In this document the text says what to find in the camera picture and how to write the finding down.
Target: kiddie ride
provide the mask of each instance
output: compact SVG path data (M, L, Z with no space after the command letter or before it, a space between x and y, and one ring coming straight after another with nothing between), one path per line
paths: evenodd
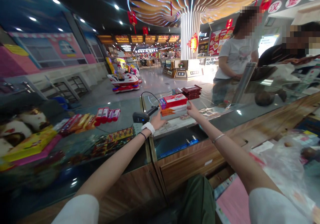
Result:
M112 91L115 93L140 89L139 79L135 75L125 73L124 78L119 78L116 74L107 76L114 85Z

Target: recessed light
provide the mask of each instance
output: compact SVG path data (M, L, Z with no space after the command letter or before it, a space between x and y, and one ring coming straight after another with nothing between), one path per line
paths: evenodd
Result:
M55 2L56 4L60 4L59 0L53 0L53 2Z

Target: green pants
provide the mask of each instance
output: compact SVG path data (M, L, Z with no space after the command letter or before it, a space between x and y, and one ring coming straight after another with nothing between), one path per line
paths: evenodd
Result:
M201 175L191 177L184 194L178 223L214 224L215 210L213 188L209 181Z

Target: hand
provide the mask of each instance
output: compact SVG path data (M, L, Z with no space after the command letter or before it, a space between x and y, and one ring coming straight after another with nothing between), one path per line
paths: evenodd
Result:
M288 63L292 63L292 64L295 64L299 61L299 59L296 59L296 58L290 58L290 59L286 59L286 60L283 60L281 62L281 64L288 64Z
M152 117L152 120L150 121L150 123L153 125L153 128L155 130L160 129L164 124L167 123L166 120L161 120L161 111L159 110L157 115Z
M190 105L187 105L187 114L196 120L199 116L201 116L201 114L191 101L188 100L188 102Z
M233 78L240 80L242 78L243 74L236 74Z

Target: floor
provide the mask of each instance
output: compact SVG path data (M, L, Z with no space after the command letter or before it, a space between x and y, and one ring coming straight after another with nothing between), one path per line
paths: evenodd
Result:
M103 80L92 91L80 100L82 108L91 107L95 105L102 105L109 102L116 102L121 100L132 99L139 97L142 92L149 91L154 94L166 92L173 88L191 86L194 84L211 83L214 78L214 74L194 77L192 79L173 79L162 74L162 67L159 65L152 67L140 68L140 75L142 83L139 90L133 90L128 92L113 93L109 79Z

